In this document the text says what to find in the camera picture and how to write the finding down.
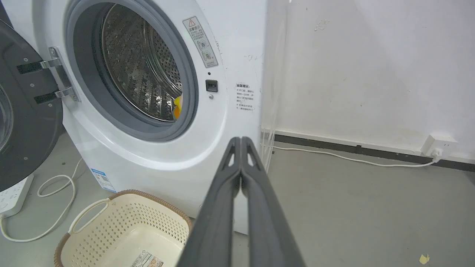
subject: yellow rubber duck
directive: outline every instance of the yellow rubber duck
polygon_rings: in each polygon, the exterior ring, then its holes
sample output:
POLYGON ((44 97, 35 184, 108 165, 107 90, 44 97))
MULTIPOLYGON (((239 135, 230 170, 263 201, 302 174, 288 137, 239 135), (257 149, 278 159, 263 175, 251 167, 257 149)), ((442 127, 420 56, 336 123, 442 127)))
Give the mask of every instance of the yellow rubber duck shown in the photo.
POLYGON ((179 97, 175 98, 173 103, 175 104, 175 109, 173 110, 173 116, 175 116, 175 119, 178 119, 178 117, 180 116, 181 105, 183 104, 183 99, 181 98, 181 96, 179 96, 179 97))

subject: door hinge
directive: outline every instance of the door hinge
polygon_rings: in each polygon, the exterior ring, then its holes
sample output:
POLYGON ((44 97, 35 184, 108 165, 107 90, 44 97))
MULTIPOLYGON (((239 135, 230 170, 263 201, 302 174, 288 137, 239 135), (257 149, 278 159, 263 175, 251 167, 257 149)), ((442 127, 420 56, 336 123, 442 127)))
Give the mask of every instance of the door hinge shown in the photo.
POLYGON ((67 75, 66 70, 63 67, 63 60, 59 53, 59 49, 56 47, 50 47, 48 51, 49 55, 51 56, 51 59, 41 61, 39 64, 42 68, 47 68, 52 71, 59 88, 58 91, 54 92, 56 97, 63 98, 70 95, 74 101, 81 102, 81 100, 77 96, 76 90, 71 85, 71 81, 69 79, 69 76, 67 75))

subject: power strip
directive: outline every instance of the power strip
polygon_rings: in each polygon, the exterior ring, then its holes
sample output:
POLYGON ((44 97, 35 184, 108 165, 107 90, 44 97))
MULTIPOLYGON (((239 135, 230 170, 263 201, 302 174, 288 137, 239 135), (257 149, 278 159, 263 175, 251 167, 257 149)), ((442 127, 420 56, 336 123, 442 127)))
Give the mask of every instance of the power strip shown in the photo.
POLYGON ((6 218, 20 212, 32 181, 33 174, 30 174, 14 186, 0 192, 0 215, 6 218))

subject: white front-loading washing machine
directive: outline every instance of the white front-loading washing machine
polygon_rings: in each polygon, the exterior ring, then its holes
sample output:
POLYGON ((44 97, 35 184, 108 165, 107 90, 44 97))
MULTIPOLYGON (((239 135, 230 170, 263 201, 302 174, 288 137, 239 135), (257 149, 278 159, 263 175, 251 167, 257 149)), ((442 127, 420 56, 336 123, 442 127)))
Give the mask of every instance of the white front-loading washing machine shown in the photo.
MULTIPOLYGON (((42 163, 61 124, 104 189, 191 217, 232 137, 262 144, 268 165, 286 1, 1 2, 3 186, 42 163)), ((247 233, 245 197, 235 203, 247 233)))

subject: laundry basket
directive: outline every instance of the laundry basket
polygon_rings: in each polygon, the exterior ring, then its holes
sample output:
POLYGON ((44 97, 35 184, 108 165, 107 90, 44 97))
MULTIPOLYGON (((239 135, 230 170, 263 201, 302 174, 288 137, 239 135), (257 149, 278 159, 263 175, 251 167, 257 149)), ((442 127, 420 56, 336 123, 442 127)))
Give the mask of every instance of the laundry basket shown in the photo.
POLYGON ((191 220, 150 194, 125 190, 85 208, 56 248, 56 267, 172 267, 180 257, 191 220), (92 208, 105 207, 80 229, 92 208))

